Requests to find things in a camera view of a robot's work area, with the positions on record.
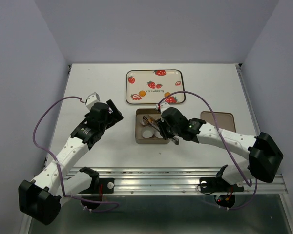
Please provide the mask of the beige tin lid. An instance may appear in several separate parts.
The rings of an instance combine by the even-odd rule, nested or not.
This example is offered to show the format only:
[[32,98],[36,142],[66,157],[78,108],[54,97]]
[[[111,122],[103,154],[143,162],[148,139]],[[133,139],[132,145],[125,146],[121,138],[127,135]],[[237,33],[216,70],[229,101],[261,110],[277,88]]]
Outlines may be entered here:
[[[217,120],[217,125],[221,129],[225,129],[231,132],[236,132],[234,116],[231,113],[226,112],[214,112]],[[210,111],[203,111],[200,114],[200,119],[215,126],[213,115]]]

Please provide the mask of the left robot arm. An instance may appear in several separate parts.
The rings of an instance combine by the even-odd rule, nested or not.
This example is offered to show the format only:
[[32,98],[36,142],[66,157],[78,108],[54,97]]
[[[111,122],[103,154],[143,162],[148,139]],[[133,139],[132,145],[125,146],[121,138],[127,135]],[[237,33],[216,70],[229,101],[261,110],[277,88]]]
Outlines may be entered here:
[[105,204],[104,186],[97,171],[83,167],[71,179],[64,180],[64,177],[103,133],[124,117],[112,100],[102,103],[88,99],[85,104],[89,112],[60,152],[54,155],[49,149],[45,150],[53,161],[31,181],[24,180],[18,187],[20,211],[44,225],[52,223],[61,207],[71,199],[79,200],[89,212],[97,212],[98,206]]

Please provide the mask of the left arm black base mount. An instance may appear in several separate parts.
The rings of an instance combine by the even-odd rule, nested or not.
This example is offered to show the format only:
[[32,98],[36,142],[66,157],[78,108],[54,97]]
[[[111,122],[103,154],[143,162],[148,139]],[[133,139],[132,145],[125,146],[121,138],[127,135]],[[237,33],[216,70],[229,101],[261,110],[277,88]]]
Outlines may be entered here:
[[103,201],[104,194],[114,193],[114,179],[113,178],[99,178],[96,182],[91,182],[90,187],[81,191],[83,199],[93,201]]

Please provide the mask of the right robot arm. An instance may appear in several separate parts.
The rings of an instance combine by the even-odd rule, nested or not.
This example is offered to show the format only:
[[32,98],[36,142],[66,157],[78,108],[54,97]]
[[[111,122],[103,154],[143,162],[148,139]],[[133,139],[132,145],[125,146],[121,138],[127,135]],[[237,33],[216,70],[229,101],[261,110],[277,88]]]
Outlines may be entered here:
[[218,128],[197,118],[187,119],[182,113],[168,106],[158,109],[160,119],[157,125],[164,139],[175,136],[185,141],[205,144],[224,149],[230,156],[237,154],[244,158],[238,163],[224,165],[216,176],[206,182],[206,187],[226,190],[241,181],[257,179],[272,183],[279,169],[283,154],[273,138],[264,132],[257,136],[244,135]]

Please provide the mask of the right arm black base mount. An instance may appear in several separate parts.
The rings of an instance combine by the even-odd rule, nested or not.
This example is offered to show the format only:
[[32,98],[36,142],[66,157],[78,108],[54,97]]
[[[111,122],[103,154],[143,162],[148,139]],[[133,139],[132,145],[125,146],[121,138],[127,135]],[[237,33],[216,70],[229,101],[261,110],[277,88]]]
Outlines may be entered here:
[[244,187],[230,185],[222,178],[201,177],[197,190],[204,195],[214,195],[216,204],[222,208],[232,208],[235,204],[235,193],[244,192]]

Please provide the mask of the metal tongs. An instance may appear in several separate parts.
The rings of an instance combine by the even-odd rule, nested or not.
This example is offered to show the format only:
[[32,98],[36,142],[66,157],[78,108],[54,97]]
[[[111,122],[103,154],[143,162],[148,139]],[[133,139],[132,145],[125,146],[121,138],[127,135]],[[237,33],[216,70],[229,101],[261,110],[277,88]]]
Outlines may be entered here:
[[154,129],[156,129],[160,133],[160,135],[163,137],[163,139],[165,139],[165,140],[169,139],[175,145],[179,145],[179,139],[178,138],[176,138],[176,137],[171,137],[171,138],[166,137],[164,135],[164,133],[161,132],[161,129],[159,128],[159,126],[157,124],[157,121],[153,117],[151,117],[150,115],[144,115],[142,117],[142,120],[143,120],[143,122],[145,124],[148,124],[148,125],[152,126]]

